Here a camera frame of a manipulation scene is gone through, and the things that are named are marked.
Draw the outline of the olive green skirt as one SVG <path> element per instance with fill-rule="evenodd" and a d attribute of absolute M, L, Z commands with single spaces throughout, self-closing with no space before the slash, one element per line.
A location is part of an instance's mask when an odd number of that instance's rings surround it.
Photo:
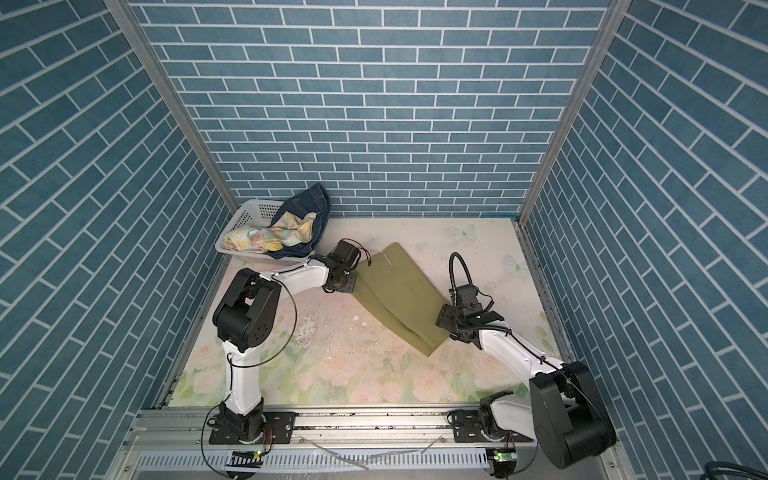
<path fill-rule="evenodd" d="M 398 243 L 356 268 L 354 298 L 396 336 L 429 357 L 448 338 L 437 326 L 445 297 Z"/>

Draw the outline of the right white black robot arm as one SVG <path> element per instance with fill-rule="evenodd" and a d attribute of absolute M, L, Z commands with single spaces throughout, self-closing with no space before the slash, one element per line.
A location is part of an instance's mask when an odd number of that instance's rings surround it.
<path fill-rule="evenodd" d="M 565 469 L 599 456 L 617 434 L 589 368 L 547 355 L 518 336 L 504 318 L 478 300 L 467 284 L 449 290 L 451 302 L 436 325 L 453 340 L 473 344 L 528 383 L 528 398 L 499 392 L 483 398 L 474 424 L 491 441 L 518 434 L 535 440 L 547 459 Z"/>

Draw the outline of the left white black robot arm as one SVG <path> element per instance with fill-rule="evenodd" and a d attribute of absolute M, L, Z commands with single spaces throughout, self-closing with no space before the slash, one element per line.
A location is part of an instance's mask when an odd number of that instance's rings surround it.
<path fill-rule="evenodd" d="M 361 260 L 371 262 L 367 249 L 356 241 L 340 240 L 326 255 L 312 255 L 295 266 L 269 272 L 239 270 L 216 307 L 212 322 L 222 341 L 227 363 L 227 394 L 217 412 L 206 420 L 213 445 L 263 442 L 288 443 L 295 415 L 264 413 L 260 368 L 261 348 L 270 337 L 281 300 L 298 312 L 295 295 L 310 289 L 351 293 Z"/>

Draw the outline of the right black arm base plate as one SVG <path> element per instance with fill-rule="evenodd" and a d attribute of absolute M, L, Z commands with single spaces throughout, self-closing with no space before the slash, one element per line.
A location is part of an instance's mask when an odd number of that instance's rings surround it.
<path fill-rule="evenodd" d="M 485 442 L 533 442 L 518 432 L 502 430 L 482 409 L 455 409 L 447 413 L 447 423 L 456 443 Z"/>

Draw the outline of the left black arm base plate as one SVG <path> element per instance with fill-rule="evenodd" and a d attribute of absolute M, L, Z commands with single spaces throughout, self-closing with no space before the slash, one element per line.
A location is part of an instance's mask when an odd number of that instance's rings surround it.
<path fill-rule="evenodd" d="M 266 412 L 262 414 L 261 429 L 255 437 L 248 440 L 237 433 L 234 427 L 227 426 L 219 415 L 206 422 L 211 429 L 208 443 L 211 445 L 286 445 L 291 441 L 296 414 L 292 412 Z"/>

